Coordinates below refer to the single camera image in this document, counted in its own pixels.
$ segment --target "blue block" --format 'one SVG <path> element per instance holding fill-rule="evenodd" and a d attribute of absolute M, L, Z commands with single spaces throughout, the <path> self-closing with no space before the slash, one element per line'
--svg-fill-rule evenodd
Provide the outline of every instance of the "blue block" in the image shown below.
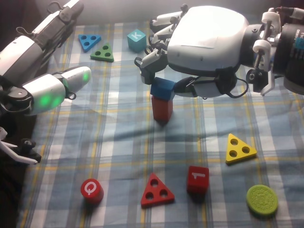
<path fill-rule="evenodd" d="M 151 85 L 150 94 L 159 99 L 170 101 L 175 96 L 175 93 L 173 91 L 174 85 L 175 82 L 173 81 L 155 77 Z"/>
<path fill-rule="evenodd" d="M 95 44 L 97 44 L 101 40 L 100 35 L 81 34 L 78 35 L 78 38 L 84 52 L 90 50 Z"/>
<path fill-rule="evenodd" d="M 144 50 L 147 46 L 146 35 L 140 30 L 134 30 L 128 35 L 129 48 L 135 52 Z"/>

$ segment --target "green triangle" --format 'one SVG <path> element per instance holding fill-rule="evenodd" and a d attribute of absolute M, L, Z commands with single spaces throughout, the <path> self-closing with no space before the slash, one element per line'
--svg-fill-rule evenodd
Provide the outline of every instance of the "green triangle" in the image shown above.
<path fill-rule="evenodd" d="M 114 62 L 112 49 L 109 43 L 103 45 L 101 49 L 96 50 L 94 53 L 90 55 L 91 59 L 106 61 L 106 62 Z"/>

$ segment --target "teal cube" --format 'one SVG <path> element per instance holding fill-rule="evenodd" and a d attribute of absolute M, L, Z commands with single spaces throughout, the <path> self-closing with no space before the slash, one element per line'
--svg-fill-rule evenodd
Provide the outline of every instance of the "teal cube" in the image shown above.
<path fill-rule="evenodd" d="M 134 52 L 140 52 L 147 46 L 146 35 L 140 30 L 134 30 L 128 35 L 128 45 Z"/>

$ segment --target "checkered fabric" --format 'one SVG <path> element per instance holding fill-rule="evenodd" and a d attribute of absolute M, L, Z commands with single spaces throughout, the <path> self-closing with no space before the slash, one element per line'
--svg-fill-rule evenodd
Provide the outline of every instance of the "checkered fabric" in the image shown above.
<path fill-rule="evenodd" d="M 33 140 L 42 161 L 30 166 L 19 208 L 21 228 L 302 228 L 304 227 L 304 100 L 283 87 L 266 96 L 248 92 L 232 99 L 175 96 L 166 126 L 153 120 L 150 87 L 140 79 L 127 34 L 149 23 L 80 26 L 52 59 L 49 72 L 87 66 L 92 79 L 76 100 L 40 114 Z M 79 34 L 100 34 L 102 41 L 84 53 Z M 110 42 L 114 62 L 90 59 Z M 243 67 L 237 73 L 245 78 Z M 156 74 L 172 81 L 185 75 L 169 67 Z M 244 91 L 241 82 L 233 91 Z M 232 133 L 257 150 L 257 158 L 227 166 Z M 190 165 L 208 167 L 209 190 L 202 203 L 186 193 Z M 141 209 L 140 200 L 154 172 L 175 194 L 175 203 Z M 88 208 L 80 186 L 96 178 L 104 199 Z M 256 184 L 278 196 L 274 218 L 258 219 L 246 205 Z"/>

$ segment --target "robotic arm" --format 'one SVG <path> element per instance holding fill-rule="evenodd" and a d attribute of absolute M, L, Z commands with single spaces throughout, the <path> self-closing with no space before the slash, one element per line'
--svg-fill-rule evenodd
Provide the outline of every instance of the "robotic arm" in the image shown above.
<path fill-rule="evenodd" d="M 61 47 L 71 35 L 76 19 L 84 8 L 80 0 L 71 0 L 63 7 L 57 2 L 50 5 L 53 4 L 58 6 L 58 11 L 48 9 L 50 15 L 31 33 L 18 27 L 17 32 L 21 36 L 0 53 L 1 113 L 36 115 L 48 111 L 60 105 L 64 99 L 75 99 L 75 93 L 91 78 L 91 70 L 86 66 L 34 78 L 56 48 Z M 25 140 L 19 148 L 2 142 L 6 135 L 6 131 L 0 127 L 1 151 L 17 162 L 36 164 L 40 161 L 40 155 L 29 157 L 35 143 Z"/>
<path fill-rule="evenodd" d="M 220 7 L 189 9 L 184 4 L 181 10 L 151 19 L 155 34 L 149 36 L 147 56 L 134 61 L 143 83 L 150 85 L 155 73 L 169 65 L 193 75 L 175 84 L 174 92 L 180 96 L 227 94 L 238 98 L 247 92 L 248 83 L 253 84 L 254 92 L 265 95 L 281 76 L 287 89 L 304 95 L 304 26 L 281 27 L 280 21 L 280 14 L 303 19 L 303 9 L 269 9 L 258 25 L 249 25 L 243 15 Z M 246 81 L 236 77 L 240 65 L 254 68 Z M 247 88 L 240 95 L 232 95 L 237 80 Z"/>

